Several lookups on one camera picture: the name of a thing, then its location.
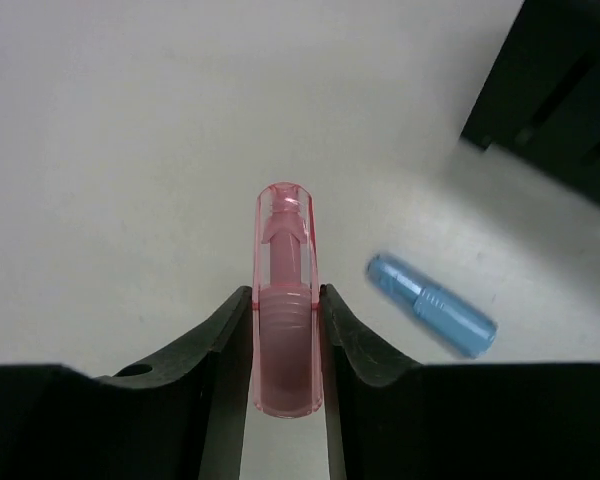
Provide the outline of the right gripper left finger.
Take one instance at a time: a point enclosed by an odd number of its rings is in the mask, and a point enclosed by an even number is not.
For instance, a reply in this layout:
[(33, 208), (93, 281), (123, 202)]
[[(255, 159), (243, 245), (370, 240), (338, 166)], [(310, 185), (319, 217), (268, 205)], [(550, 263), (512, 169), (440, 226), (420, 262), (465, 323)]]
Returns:
[(0, 479), (236, 479), (251, 291), (112, 376), (0, 365)]

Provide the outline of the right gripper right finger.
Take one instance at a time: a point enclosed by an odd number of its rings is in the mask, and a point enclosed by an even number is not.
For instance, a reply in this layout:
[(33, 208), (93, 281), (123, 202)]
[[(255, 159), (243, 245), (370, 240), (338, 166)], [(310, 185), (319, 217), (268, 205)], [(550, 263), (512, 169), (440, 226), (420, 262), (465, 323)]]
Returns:
[(334, 479), (600, 479), (600, 363), (425, 365), (320, 290)]

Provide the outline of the blue translucent marker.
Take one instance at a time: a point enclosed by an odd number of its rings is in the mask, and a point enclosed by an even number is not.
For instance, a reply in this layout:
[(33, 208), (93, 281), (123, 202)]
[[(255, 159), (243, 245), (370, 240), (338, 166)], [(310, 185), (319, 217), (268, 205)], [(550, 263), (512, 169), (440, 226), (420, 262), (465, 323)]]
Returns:
[(368, 281), (403, 313), (464, 358), (475, 359), (492, 346), (497, 324), (477, 307), (396, 256), (374, 255)]

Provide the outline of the pink translucent marker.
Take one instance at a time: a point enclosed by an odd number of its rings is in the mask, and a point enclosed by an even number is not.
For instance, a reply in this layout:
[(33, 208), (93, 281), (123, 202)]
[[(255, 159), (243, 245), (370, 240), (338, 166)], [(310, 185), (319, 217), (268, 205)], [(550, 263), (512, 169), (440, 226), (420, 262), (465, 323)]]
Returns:
[(252, 395), (278, 418), (319, 410), (323, 386), (313, 200), (295, 183), (256, 200), (252, 282)]

